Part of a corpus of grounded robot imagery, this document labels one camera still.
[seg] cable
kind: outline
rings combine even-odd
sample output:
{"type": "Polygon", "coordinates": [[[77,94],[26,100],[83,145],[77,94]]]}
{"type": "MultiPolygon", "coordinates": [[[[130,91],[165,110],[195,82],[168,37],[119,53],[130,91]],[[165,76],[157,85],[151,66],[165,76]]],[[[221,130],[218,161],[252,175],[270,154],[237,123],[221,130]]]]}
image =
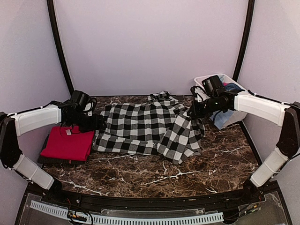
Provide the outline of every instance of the cable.
{"type": "Polygon", "coordinates": [[[200,86],[193,86],[191,88],[191,92],[192,92],[193,97],[196,98],[197,96],[199,96],[201,98],[201,100],[204,101],[203,97],[199,93],[196,93],[196,91],[195,91],[196,88],[200,88],[203,91],[203,93],[206,94],[205,90],[202,87],[200,87],[200,86]]]}
{"type": "Polygon", "coordinates": [[[212,119],[212,122],[215,123],[215,120],[216,120],[216,116],[222,112],[222,110],[219,110],[215,115],[214,115],[214,118],[212,119]]]}
{"type": "Polygon", "coordinates": [[[97,105],[97,99],[95,97],[91,97],[88,101],[88,103],[91,103],[91,107],[88,110],[83,110],[84,113],[88,113],[88,112],[93,112],[96,109],[96,105],[97,105]]]}
{"type": "Polygon", "coordinates": [[[9,114],[9,115],[7,115],[7,116],[8,116],[8,117],[11,117],[11,116],[14,116],[14,115],[16,115],[16,114],[26,113],[26,112],[30,112],[30,111],[37,110],[37,109],[43,109],[43,108],[47,107],[47,106],[50,105],[50,104],[52,104],[52,102],[49,102],[48,104],[46,104],[46,105],[44,105],[44,106],[37,107],[37,108],[27,109],[27,110],[24,110],[24,111],[11,113],[11,114],[9,114]]]}
{"type": "MultiPolygon", "coordinates": [[[[260,195],[258,196],[258,198],[259,198],[259,203],[258,203],[257,205],[255,205],[255,206],[253,206],[254,208],[256,208],[256,207],[261,203],[261,201],[262,201],[260,195]]],[[[237,213],[233,214],[232,216],[229,216],[229,217],[224,218],[224,220],[236,220],[236,219],[238,219],[238,218],[241,218],[241,216],[244,216],[244,215],[246,215],[246,214],[242,214],[241,216],[235,217],[235,218],[233,218],[233,217],[236,216],[236,215],[238,215],[238,214],[240,214],[242,211],[244,211],[246,208],[248,208],[251,204],[253,204],[253,202],[249,203],[248,205],[246,205],[244,208],[242,208],[240,211],[238,211],[237,213]]]]}
{"type": "Polygon", "coordinates": [[[50,197],[49,195],[46,195],[46,196],[47,196],[48,198],[52,199],[53,201],[59,203],[59,204],[68,205],[68,206],[69,206],[68,213],[69,213],[69,211],[70,211],[71,206],[80,209],[85,215],[89,215],[89,217],[90,217],[90,222],[91,222],[90,225],[93,225],[93,224],[94,224],[94,219],[93,219],[93,216],[91,215],[91,213],[90,213],[89,211],[86,211],[86,209],[84,209],[83,207],[80,207],[80,206],[78,206],[78,205],[71,204],[71,202],[70,202],[70,200],[69,200],[68,198],[67,198],[68,203],[64,203],[64,202],[60,202],[60,201],[55,200],[54,198],[50,197]]]}
{"type": "Polygon", "coordinates": [[[255,96],[255,97],[258,97],[258,98],[263,98],[263,99],[266,99],[266,100],[269,100],[269,101],[272,101],[272,102],[277,102],[277,103],[280,103],[280,104],[282,104],[282,102],[281,102],[281,101],[274,100],[274,99],[272,99],[272,98],[264,97],[264,96],[261,96],[261,95],[257,95],[256,93],[253,93],[253,92],[252,92],[252,91],[250,91],[250,90],[248,90],[248,92],[249,92],[251,95],[255,96]]]}

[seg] black metal pole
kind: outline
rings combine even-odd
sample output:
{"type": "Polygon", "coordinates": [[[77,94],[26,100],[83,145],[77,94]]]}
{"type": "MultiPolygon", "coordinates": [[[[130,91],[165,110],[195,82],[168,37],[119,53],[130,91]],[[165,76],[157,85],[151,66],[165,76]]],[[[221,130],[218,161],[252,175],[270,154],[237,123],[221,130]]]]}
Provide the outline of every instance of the black metal pole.
{"type": "Polygon", "coordinates": [[[56,16],[55,16],[53,0],[47,0],[47,5],[48,5],[50,23],[51,23],[51,27],[52,27],[52,33],[53,33],[53,37],[54,37],[54,41],[55,41],[55,45],[56,45],[56,50],[57,50],[58,57],[60,59],[61,69],[62,69],[62,72],[64,74],[64,77],[65,77],[65,80],[67,83],[67,88],[69,89],[70,95],[72,95],[74,92],[74,86],[72,84],[72,80],[70,77],[70,73],[68,71],[65,55],[62,50],[62,45],[60,42],[60,34],[58,31],[58,27],[57,27],[57,21],[56,21],[56,16]]]}
{"type": "Polygon", "coordinates": [[[245,27],[244,27],[244,32],[243,32],[243,38],[242,42],[240,44],[240,52],[238,56],[238,60],[235,65],[235,70],[233,73],[233,80],[237,81],[240,75],[240,70],[242,68],[245,52],[246,52],[246,47],[247,47],[247,42],[249,38],[249,33],[250,33],[250,28],[251,28],[251,22],[252,22],[252,16],[253,16],[253,11],[254,11],[254,3],[255,0],[249,0],[248,1],[248,9],[247,9],[247,15],[246,15],[246,21],[245,21],[245,27]]]}

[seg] black and white plaid shirt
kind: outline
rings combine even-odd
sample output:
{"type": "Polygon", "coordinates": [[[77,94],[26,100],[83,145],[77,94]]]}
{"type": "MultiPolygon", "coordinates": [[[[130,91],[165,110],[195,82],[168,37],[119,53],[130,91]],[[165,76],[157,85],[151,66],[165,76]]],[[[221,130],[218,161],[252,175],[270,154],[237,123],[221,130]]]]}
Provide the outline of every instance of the black and white plaid shirt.
{"type": "Polygon", "coordinates": [[[174,164],[200,155],[204,125],[167,91],[148,96],[147,104],[112,104],[101,112],[107,128],[95,132],[93,149],[128,154],[162,154],[174,164]]]}

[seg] clothing label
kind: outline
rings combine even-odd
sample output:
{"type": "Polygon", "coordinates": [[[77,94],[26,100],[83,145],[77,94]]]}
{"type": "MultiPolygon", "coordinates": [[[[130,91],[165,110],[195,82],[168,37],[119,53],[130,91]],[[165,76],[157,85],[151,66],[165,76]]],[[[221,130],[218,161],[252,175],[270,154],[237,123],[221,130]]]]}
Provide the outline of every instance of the clothing label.
{"type": "Polygon", "coordinates": [[[71,135],[71,130],[66,130],[67,135],[71,135]]]}

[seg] white plastic bin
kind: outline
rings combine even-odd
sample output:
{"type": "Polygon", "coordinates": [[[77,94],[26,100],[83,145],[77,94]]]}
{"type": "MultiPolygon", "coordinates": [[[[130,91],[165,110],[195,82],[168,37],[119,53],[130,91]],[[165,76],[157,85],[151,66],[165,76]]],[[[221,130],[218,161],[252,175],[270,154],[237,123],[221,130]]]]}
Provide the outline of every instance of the white plastic bin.
{"type": "MultiPolygon", "coordinates": [[[[203,85],[202,85],[202,81],[205,80],[206,78],[209,78],[211,76],[215,76],[218,75],[220,80],[223,83],[234,83],[236,85],[238,85],[240,88],[246,90],[244,87],[242,87],[241,85],[239,85],[238,83],[236,83],[233,79],[231,79],[229,76],[225,75],[225,74],[212,74],[212,75],[207,75],[207,76],[199,76],[196,77],[194,79],[196,86],[200,86],[204,89],[203,85]]],[[[205,95],[200,89],[196,89],[196,91],[198,92],[198,94],[200,94],[202,96],[202,98],[205,100],[207,98],[209,98],[207,95],[205,95]]],[[[213,117],[215,116],[217,112],[213,113],[213,115],[211,116],[211,120],[213,120],[213,117]]],[[[245,116],[247,115],[247,113],[245,112],[238,112],[238,111],[232,111],[232,110],[228,110],[227,112],[223,113],[219,113],[216,118],[215,118],[215,125],[217,128],[222,129],[225,128],[235,122],[241,121],[245,118],[245,116]]]]}

